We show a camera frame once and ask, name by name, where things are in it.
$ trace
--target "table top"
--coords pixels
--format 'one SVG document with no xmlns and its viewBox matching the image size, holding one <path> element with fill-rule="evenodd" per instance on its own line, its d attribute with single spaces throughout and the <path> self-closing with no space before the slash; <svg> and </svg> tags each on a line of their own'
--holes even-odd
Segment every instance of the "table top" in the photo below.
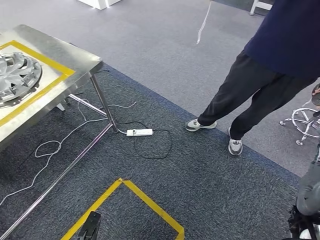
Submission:
<svg viewBox="0 0 320 240">
<path fill-rule="evenodd" d="M 26 25 L 0 35 L 0 54 L 8 51 L 22 52 L 38 60 L 42 67 L 42 76 L 38 89 L 20 102 L 0 106 L 0 151 L 87 83 L 103 64 L 94 54 Z"/>
</svg>

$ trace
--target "chrome chair base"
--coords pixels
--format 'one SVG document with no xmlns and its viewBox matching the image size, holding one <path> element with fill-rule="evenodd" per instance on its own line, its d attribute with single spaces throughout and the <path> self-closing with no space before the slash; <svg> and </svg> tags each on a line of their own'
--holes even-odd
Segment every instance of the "chrome chair base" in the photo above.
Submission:
<svg viewBox="0 0 320 240">
<path fill-rule="evenodd" d="M 306 113 L 311 112 L 312 113 L 312 117 L 308 117 Z M 291 121 L 292 124 L 297 129 L 299 132 L 303 134 L 301 139 L 298 139 L 295 141 L 297 145 L 302 146 L 303 145 L 303 141 L 306 140 L 307 137 L 318 139 L 318 134 L 311 134 L 309 133 L 310 129 L 320 129 L 320 118 L 319 117 L 314 117 L 313 114 L 318 113 L 317 110 L 314 110 L 312 108 L 299 108 L 294 110 L 291 118 L 287 118 L 282 121 L 280 121 L 280 125 L 285 126 L 287 122 Z M 303 116 L 304 119 L 299 119 L 298 116 Z M 306 126 L 305 128 L 302 126 L 298 126 L 297 123 L 303 124 L 303 126 Z"/>
</svg>

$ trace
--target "navy sweater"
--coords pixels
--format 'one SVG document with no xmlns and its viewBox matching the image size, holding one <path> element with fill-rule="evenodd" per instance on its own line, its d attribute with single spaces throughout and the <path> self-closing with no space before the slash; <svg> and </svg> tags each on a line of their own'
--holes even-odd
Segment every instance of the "navy sweater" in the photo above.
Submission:
<svg viewBox="0 0 320 240">
<path fill-rule="evenodd" d="M 320 77 L 320 0 L 275 0 L 245 52 L 275 72 Z"/>
</svg>

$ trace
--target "stainless steel table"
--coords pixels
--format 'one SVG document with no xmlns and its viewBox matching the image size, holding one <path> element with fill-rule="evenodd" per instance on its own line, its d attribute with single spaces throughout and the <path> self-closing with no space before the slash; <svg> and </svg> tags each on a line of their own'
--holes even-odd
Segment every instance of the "stainless steel table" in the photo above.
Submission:
<svg viewBox="0 0 320 240">
<path fill-rule="evenodd" d="M 0 54 L 2 51 L 8 50 L 23 52 L 38 60 L 42 66 L 42 76 L 39 81 L 39 84 L 42 86 L 38 91 L 35 91 L 17 105 L 9 106 L 7 108 L 10 110 L 9 112 L 7 110 L 8 114 L 0 114 L 0 151 L 11 143 L 14 137 L 17 137 L 35 124 L 68 96 L 105 116 L 109 119 L 109 123 L 59 178 L 1 236 L 0 240 L 6 239 L 106 132 L 110 128 L 118 132 L 107 102 L 94 77 L 94 74 L 103 64 L 101 58 L 26 25 L 19 25 L 0 35 Z M 104 111 L 72 94 L 88 81 L 93 83 Z"/>
</svg>

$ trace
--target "gray sneaker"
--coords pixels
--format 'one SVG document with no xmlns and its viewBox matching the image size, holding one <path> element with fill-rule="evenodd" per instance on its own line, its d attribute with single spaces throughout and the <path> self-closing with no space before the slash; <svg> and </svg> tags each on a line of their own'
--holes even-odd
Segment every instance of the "gray sneaker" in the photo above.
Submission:
<svg viewBox="0 0 320 240">
<path fill-rule="evenodd" d="M 229 136 L 230 136 L 230 129 L 229 127 L 228 129 Z M 229 151 L 232 155 L 238 156 L 242 153 L 242 141 L 242 140 L 234 140 L 232 139 L 231 136 L 229 137 L 229 141 Z"/>
<path fill-rule="evenodd" d="M 217 122 L 215 121 L 209 126 L 204 126 L 198 123 L 198 119 L 194 119 L 186 123 L 185 127 L 189 132 L 195 132 L 199 129 L 214 129 L 215 127 L 217 127 Z"/>
</svg>

